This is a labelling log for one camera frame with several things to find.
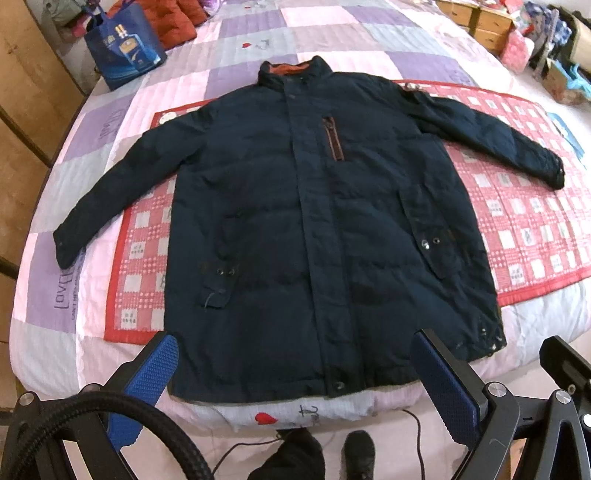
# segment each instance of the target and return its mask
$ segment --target red heart print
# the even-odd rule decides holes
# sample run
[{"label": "red heart print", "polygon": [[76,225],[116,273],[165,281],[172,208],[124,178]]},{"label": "red heart print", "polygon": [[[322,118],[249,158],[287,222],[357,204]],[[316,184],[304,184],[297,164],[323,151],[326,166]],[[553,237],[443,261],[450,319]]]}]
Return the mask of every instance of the red heart print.
[{"label": "red heart print", "polygon": [[259,425],[273,425],[277,423],[277,419],[271,417],[268,413],[260,411],[255,415],[255,420]]}]

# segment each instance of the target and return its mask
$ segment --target cardboard box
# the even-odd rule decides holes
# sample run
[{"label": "cardboard box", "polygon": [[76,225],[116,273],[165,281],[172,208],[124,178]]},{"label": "cardboard box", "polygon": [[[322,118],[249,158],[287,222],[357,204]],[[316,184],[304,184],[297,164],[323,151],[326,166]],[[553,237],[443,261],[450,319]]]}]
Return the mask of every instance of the cardboard box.
[{"label": "cardboard box", "polygon": [[548,73],[542,80],[544,88],[552,95],[554,100],[563,105],[580,105],[587,98],[584,91],[571,90],[567,87],[568,77],[556,66],[554,60],[548,60]]}]

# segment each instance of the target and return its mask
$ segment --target jacket collar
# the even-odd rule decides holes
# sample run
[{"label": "jacket collar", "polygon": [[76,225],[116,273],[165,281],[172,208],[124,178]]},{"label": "jacket collar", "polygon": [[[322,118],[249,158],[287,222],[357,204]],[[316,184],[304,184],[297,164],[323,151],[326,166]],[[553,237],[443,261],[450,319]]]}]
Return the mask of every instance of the jacket collar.
[{"label": "jacket collar", "polygon": [[312,82],[331,73],[332,69],[318,55],[298,65],[273,64],[265,61],[259,69],[258,84],[271,88],[282,88],[284,82],[290,78],[301,78],[304,82]]}]

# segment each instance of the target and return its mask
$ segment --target shoe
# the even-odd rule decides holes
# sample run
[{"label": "shoe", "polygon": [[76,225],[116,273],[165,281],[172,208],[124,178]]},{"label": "shoe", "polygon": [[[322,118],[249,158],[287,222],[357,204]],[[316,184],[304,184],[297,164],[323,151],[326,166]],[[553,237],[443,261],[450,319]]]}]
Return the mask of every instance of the shoe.
[{"label": "shoe", "polygon": [[374,480],[375,446],[365,430],[347,435],[343,446],[347,480]]}]

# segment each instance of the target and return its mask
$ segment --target wooden drawer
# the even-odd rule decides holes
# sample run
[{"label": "wooden drawer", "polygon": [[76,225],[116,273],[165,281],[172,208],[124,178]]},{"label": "wooden drawer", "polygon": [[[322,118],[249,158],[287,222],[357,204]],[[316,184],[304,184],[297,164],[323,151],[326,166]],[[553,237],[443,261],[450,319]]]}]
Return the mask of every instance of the wooden drawer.
[{"label": "wooden drawer", "polygon": [[509,32],[513,20],[510,17],[481,9],[476,28],[493,33],[506,34]]},{"label": "wooden drawer", "polygon": [[474,32],[474,39],[491,53],[498,54],[503,51],[503,48],[505,48],[507,35],[501,35],[477,28]]},{"label": "wooden drawer", "polygon": [[474,9],[467,5],[454,4],[451,2],[437,2],[439,10],[445,13],[455,23],[462,27],[470,25],[470,19]]}]

